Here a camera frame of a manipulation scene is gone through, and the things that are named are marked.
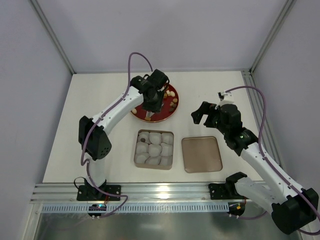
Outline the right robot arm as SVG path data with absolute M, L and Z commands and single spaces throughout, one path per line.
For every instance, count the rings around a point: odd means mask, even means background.
M 317 192 L 313 188 L 302 187 L 271 158 L 259 144 L 257 136 L 243 127 L 236 105 L 218 106 L 204 101 L 191 113 L 196 125 L 203 116 L 207 116 L 204 126 L 217 129 L 226 145 L 253 167 L 265 182 L 265 186 L 262 186 L 242 172 L 235 173 L 226 179 L 233 180 L 230 186 L 233 194 L 246 197 L 263 208 L 287 235 L 320 218 Z

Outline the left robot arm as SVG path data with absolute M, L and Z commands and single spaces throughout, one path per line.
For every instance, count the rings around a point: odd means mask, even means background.
M 150 75 L 130 79 L 126 90 L 106 109 L 89 118 L 79 120 L 78 141 L 82 153 L 80 164 L 86 166 L 86 182 L 103 193 L 106 177 L 103 173 L 105 157 L 112 149 L 109 134 L 134 108 L 142 105 L 146 116 L 161 112 L 163 99 L 170 80 L 162 71 L 155 69 Z

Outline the metal tongs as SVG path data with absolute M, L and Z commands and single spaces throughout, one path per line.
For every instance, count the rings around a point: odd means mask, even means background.
M 147 111 L 145 116 L 148 117 L 148 118 L 151 118 L 154 114 L 155 113 L 152 112 L 152 111 Z

